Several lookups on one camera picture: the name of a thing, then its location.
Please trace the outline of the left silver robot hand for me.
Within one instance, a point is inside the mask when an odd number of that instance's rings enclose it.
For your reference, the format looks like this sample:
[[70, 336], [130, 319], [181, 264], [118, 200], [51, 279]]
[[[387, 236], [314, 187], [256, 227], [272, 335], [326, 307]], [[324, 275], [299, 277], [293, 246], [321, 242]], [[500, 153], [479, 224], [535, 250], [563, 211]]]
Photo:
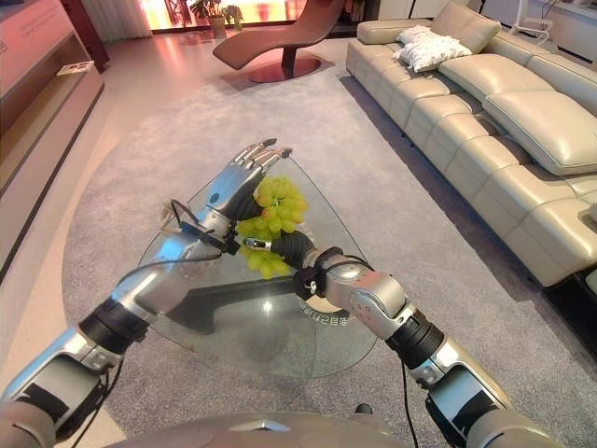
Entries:
[[224, 234], [233, 222], [261, 213], [254, 191], [273, 164], [292, 153], [291, 147], [274, 148], [276, 142], [269, 138], [244, 148], [208, 185], [206, 203], [197, 215], [203, 228]]

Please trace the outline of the right robot hand black cloth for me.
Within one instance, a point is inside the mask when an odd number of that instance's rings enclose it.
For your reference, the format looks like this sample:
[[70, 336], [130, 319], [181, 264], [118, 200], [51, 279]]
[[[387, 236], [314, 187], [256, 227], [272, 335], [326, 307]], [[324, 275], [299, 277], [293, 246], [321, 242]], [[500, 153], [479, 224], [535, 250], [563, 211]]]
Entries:
[[281, 256], [287, 265], [296, 270], [303, 268], [307, 255], [315, 249], [312, 240], [300, 231], [282, 232], [278, 239], [272, 241], [247, 237], [243, 239], [243, 246]]

